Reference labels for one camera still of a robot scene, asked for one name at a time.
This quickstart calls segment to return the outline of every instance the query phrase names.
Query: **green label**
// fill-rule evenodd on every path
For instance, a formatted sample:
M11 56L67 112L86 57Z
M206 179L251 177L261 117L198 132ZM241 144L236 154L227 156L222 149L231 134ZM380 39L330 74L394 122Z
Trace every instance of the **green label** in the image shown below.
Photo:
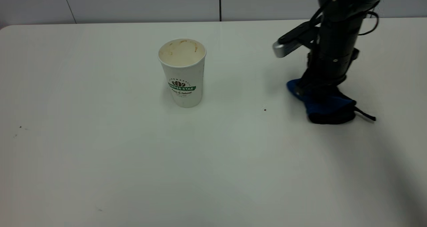
M184 91L192 91L192 90L194 90L194 89L195 89L195 86L193 86L193 87L179 87L179 86L176 86L176 85L173 85L173 84L169 84L169 86L170 86L172 89L184 90Z

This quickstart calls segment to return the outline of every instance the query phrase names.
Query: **cup rim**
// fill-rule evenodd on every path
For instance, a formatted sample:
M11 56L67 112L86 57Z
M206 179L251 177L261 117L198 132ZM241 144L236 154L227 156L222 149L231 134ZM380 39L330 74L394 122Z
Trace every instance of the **cup rim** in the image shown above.
M192 40L192 41L195 41L195 42L197 42L197 43L201 44L201 45L203 46L203 48L204 48L204 55L203 55L203 57L202 57L202 58L200 58L200 60L198 60L198 61L197 61L197 62L195 62L194 64L190 64L190 65L186 65L186 66L173 66L173 65L170 65L170 64L167 64L167 63L163 62L163 61L160 59L159 51L160 51L160 49L161 49L164 45L166 45L167 43L169 43L169 42L171 42L171 41L174 41L174 40ZM202 60L206 57L206 54L207 54L206 47L204 46L204 44L202 44L202 43L198 42L197 40L190 39L190 38L177 38L177 39L169 40L168 42L164 43L164 44L159 48L159 50L157 51L157 59L160 61L160 63L162 63L163 65L168 66L168 67L170 67L170 68L183 69L183 68L189 68L189 67L193 67L193 66L197 65L198 63L200 63L200 61L202 61Z

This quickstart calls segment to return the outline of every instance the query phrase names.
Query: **white wall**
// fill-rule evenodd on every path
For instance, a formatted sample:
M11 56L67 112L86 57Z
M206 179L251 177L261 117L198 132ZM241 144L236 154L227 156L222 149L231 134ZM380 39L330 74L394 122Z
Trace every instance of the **white wall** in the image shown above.
M219 21L219 0L68 0L77 23Z
M67 23L74 23L74 19L66 0L0 0L0 28Z
M223 20L309 19L317 0L222 0ZM427 16L427 0L383 0L381 17Z
M18 24L218 21L219 0L0 0L0 28ZM222 0L223 20L308 19L317 0ZM427 0L383 0L381 17L427 16Z

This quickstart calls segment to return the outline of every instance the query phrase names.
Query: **black strap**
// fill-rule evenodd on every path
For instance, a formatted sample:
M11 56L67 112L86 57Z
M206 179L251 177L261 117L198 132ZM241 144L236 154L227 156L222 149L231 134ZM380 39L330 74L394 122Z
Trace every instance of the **black strap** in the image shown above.
M361 111L359 108L357 108L356 106L354 106L354 111L361 113L363 116L365 116L366 118L372 120L372 121L377 121L377 118L375 116L371 116L363 111Z

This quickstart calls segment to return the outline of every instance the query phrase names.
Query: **cup logo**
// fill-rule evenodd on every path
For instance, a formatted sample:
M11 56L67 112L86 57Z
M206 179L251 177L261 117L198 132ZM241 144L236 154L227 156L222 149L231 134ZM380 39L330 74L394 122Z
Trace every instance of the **cup logo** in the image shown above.
M195 89L195 86L191 86L187 81L180 79L169 79L168 84L172 89L181 91L193 91Z

